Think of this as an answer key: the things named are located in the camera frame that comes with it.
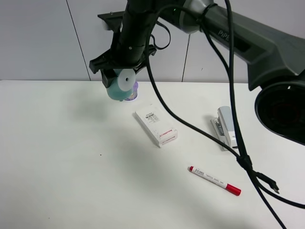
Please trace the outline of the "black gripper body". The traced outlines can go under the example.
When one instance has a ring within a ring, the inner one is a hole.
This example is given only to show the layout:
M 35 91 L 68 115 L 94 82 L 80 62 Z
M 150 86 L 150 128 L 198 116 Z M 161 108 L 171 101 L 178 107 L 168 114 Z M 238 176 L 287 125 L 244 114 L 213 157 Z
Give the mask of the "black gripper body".
M 89 68 L 93 73 L 99 70 L 128 68 L 138 72 L 146 66 L 145 42 L 146 35 L 143 32 L 115 32 L 110 49 L 90 60 Z

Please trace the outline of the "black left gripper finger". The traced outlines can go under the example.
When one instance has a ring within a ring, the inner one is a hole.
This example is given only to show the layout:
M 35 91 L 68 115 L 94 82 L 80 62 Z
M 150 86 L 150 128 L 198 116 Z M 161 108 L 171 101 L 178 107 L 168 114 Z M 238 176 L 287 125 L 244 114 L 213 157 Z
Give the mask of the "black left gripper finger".
M 102 83 L 105 86 L 105 88 L 109 88 L 111 84 L 114 82 L 114 80 L 117 79 L 117 73 L 114 69 L 102 69 Z

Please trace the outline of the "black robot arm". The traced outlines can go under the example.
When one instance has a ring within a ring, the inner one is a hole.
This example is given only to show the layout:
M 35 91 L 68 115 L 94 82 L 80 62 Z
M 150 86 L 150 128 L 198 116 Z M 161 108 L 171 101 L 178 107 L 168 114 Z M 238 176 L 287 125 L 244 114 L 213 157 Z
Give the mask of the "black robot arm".
M 255 101 L 259 121 L 271 132 L 305 142 L 305 41 L 223 8 L 212 0 L 130 0 L 124 11 L 101 14 L 113 31 L 108 51 L 90 61 L 109 88 L 116 69 L 146 66 L 145 43 L 158 18 L 185 33 L 206 32 L 233 49 L 248 70 L 248 87 L 262 90 Z

